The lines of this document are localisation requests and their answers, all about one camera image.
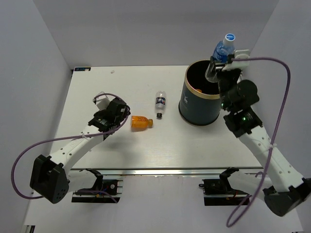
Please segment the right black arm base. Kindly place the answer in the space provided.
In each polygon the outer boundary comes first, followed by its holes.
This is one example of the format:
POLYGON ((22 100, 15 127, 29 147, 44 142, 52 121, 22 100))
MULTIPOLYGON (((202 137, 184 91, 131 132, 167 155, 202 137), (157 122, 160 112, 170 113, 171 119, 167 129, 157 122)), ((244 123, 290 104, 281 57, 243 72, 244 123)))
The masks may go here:
POLYGON ((248 196, 240 190, 227 189, 220 179, 204 179, 198 186, 203 191, 205 206, 238 206, 248 196))

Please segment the small clear bottle black cap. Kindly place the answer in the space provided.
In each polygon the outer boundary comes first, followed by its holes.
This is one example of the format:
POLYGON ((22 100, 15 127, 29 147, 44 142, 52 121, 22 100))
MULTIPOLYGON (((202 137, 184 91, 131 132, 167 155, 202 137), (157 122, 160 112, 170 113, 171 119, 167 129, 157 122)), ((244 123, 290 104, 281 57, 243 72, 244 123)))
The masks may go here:
POLYGON ((166 92, 158 91, 155 96, 155 113, 157 119, 162 119, 166 108, 166 92))

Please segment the clear bottle blue label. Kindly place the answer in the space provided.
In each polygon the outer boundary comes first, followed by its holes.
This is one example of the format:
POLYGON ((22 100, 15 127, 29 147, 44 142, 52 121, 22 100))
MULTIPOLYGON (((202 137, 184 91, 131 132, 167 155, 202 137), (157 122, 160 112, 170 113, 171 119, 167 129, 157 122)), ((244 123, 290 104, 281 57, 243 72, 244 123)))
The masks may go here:
POLYGON ((221 40, 215 47, 212 54, 212 58, 215 61, 226 63, 228 55, 233 54, 235 51, 235 35, 228 33, 225 35, 224 39, 221 40))

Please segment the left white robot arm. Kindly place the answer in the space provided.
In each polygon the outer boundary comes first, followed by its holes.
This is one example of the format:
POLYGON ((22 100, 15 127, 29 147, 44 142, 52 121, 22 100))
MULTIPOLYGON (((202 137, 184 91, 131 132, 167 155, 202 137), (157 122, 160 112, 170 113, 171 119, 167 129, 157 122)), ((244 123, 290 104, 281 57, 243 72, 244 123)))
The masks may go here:
POLYGON ((104 194, 103 175, 95 169, 73 171, 73 166, 93 147, 102 143, 130 115, 129 106, 114 98, 94 114, 79 138, 71 140, 49 156, 38 156, 33 165, 30 187, 53 204, 68 192, 104 194))

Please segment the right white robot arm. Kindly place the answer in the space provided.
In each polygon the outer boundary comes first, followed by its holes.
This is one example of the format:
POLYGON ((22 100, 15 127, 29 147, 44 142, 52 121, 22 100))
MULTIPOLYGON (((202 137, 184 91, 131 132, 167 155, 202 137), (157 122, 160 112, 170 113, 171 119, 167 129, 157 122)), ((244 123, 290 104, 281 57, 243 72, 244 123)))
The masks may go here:
POLYGON ((247 175, 230 167, 220 174, 224 193, 239 190, 265 202, 277 216, 285 216, 311 195, 311 180, 304 178, 282 155, 252 109, 259 102, 257 86, 250 80, 239 81, 241 61, 228 63, 210 60, 206 79, 216 82, 227 128, 264 167, 262 177, 247 175))

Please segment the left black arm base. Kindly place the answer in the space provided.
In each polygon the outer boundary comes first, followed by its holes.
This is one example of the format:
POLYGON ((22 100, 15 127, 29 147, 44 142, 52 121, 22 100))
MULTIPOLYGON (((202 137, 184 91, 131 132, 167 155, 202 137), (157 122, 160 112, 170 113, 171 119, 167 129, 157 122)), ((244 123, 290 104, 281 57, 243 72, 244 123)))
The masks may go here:
POLYGON ((72 203, 112 203, 117 204, 123 191, 121 176, 103 175, 102 181, 95 183, 92 188, 78 189, 73 192, 72 203))

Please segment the orange juice bottle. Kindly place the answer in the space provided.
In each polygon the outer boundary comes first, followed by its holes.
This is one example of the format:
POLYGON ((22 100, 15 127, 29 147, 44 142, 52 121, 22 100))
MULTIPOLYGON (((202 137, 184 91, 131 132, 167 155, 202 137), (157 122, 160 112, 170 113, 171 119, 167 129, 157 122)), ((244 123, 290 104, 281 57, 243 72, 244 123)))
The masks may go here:
POLYGON ((133 131, 143 131, 152 128, 154 122, 152 119, 146 118, 144 116, 132 116, 131 117, 131 129, 133 131))

